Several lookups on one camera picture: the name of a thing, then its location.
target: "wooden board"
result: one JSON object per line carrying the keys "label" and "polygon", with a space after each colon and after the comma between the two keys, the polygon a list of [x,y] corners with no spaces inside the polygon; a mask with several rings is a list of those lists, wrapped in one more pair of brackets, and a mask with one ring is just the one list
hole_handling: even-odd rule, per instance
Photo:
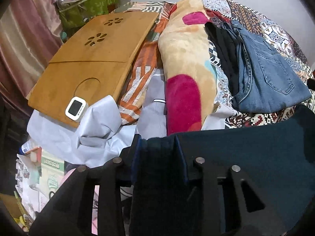
{"label": "wooden board", "polygon": [[78,127],[65,115],[74,96],[83,98],[89,106],[107,95],[117,101],[131,64],[157,16],[155,12],[129,12],[91,20],[51,59],[30,95],[29,106]]}

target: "pink spot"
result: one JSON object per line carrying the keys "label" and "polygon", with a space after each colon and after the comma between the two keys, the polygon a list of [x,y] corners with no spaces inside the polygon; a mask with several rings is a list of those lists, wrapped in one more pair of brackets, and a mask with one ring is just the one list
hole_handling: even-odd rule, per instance
{"label": "pink spot", "polygon": [[183,22],[185,25],[196,25],[196,24],[205,24],[209,20],[201,11],[192,12],[183,17]]}
{"label": "pink spot", "polygon": [[177,4],[175,4],[175,5],[171,8],[171,10],[170,10],[170,16],[171,16],[171,14],[172,14],[174,11],[176,11],[176,9],[177,9]]}
{"label": "pink spot", "polygon": [[201,130],[201,99],[196,81],[176,75],[166,82],[167,135]]}

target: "gray fabric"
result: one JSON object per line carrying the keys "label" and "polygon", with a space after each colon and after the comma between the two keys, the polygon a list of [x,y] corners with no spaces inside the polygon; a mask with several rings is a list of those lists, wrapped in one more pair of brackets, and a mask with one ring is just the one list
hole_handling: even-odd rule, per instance
{"label": "gray fabric", "polygon": [[136,133],[144,139],[166,136],[165,82],[162,69],[155,71],[148,84]]}

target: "orange striped cloth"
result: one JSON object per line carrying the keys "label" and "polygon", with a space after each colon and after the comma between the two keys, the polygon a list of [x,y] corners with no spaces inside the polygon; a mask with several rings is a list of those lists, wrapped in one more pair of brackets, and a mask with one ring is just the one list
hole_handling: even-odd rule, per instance
{"label": "orange striped cloth", "polygon": [[122,125],[134,123],[139,118],[147,85],[154,71],[158,67],[163,67],[158,49],[158,38],[169,21],[169,12],[172,6],[173,4],[167,2],[134,3],[132,7],[126,10],[126,12],[159,12],[160,15],[133,62],[131,79],[127,89],[117,101]]}

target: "flower-shaped cutout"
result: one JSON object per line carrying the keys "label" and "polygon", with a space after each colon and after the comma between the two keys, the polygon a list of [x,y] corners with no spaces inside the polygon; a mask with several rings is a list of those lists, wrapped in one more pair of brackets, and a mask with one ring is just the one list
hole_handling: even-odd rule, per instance
{"label": "flower-shaped cutout", "polygon": [[115,18],[115,20],[110,19],[104,25],[111,26],[113,23],[119,24],[122,20],[123,20],[123,18]]}
{"label": "flower-shaped cutout", "polygon": [[[96,34],[96,37],[98,37],[98,39],[96,40],[97,42],[102,42],[104,41],[104,37],[106,36],[107,34],[102,34],[102,33],[97,33]],[[94,39],[95,36],[91,36],[90,38],[88,38],[88,41],[85,43],[85,46],[90,44],[90,46],[93,46],[95,44],[94,42]]]}

